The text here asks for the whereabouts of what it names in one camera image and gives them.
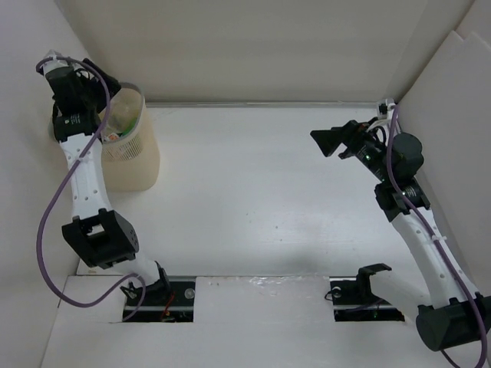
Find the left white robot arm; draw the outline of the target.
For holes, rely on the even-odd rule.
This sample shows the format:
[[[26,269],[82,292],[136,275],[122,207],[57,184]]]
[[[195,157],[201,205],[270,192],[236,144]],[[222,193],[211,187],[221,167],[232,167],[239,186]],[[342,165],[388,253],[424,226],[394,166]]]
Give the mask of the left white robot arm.
[[[88,59],[52,54],[36,70],[54,93],[54,138],[68,164],[68,174],[55,193],[60,196],[65,186],[71,186],[71,219],[61,228],[64,240],[90,268],[118,267],[141,277],[142,287],[123,289],[128,297],[166,302],[172,294],[166,272],[139,253],[136,231],[112,208],[104,183],[102,130],[120,83]]]

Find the orange blue label clear bottle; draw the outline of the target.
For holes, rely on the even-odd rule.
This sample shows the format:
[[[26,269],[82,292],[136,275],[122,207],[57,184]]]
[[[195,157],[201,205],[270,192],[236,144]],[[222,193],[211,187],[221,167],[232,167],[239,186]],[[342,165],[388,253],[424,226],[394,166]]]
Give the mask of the orange blue label clear bottle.
[[[116,130],[112,130],[112,129],[107,128],[103,131],[101,136],[102,136],[103,141],[105,143],[111,143],[111,142],[119,140],[121,137],[121,133],[117,132]]]

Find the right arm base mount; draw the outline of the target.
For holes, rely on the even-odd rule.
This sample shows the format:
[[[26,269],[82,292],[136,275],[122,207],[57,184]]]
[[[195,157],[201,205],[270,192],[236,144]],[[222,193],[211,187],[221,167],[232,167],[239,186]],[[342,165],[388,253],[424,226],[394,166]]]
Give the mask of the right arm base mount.
[[[325,300],[332,303],[334,321],[404,322],[405,317],[397,308],[371,290],[371,276],[391,270],[388,265],[378,263],[359,268],[356,275],[330,276]]]

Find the black cap small bottle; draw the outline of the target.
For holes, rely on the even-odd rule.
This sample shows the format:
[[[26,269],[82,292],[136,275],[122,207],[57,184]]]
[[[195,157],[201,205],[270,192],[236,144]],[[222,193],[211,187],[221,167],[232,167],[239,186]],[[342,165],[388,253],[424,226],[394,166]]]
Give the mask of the black cap small bottle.
[[[128,127],[134,118],[133,103],[126,97],[115,96],[111,101],[111,122],[119,130]]]

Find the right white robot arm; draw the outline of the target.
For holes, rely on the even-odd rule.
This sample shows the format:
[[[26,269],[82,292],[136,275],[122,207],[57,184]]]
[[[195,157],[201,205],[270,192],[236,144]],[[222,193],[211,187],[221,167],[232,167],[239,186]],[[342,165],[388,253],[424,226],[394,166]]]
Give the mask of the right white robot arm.
[[[421,142],[409,133],[382,141],[376,129],[373,120],[350,120],[310,135],[324,156],[344,146],[341,159],[358,159],[378,179],[377,204],[409,248],[427,290],[397,277],[385,264],[373,264],[360,268],[354,292],[365,302],[382,298],[413,319],[421,340],[432,351],[475,341],[485,344],[490,298],[465,275],[434,221],[430,202],[415,178],[424,162]]]

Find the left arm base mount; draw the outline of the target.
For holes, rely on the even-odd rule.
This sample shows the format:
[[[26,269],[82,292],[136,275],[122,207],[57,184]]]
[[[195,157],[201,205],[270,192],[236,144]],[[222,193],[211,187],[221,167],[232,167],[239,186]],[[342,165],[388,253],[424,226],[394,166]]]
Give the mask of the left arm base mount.
[[[130,281],[120,289],[125,295],[123,321],[129,323],[192,323],[196,279],[185,277],[170,278],[171,292],[159,297],[150,287],[139,308],[141,287],[135,287]]]

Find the green soda bottle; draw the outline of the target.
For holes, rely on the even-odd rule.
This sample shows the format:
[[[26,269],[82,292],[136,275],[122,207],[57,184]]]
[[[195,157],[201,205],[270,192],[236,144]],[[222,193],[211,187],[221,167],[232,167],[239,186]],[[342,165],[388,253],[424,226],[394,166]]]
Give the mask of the green soda bottle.
[[[119,136],[126,136],[129,134],[134,126],[137,124],[137,118],[132,119],[127,126],[119,133]]]

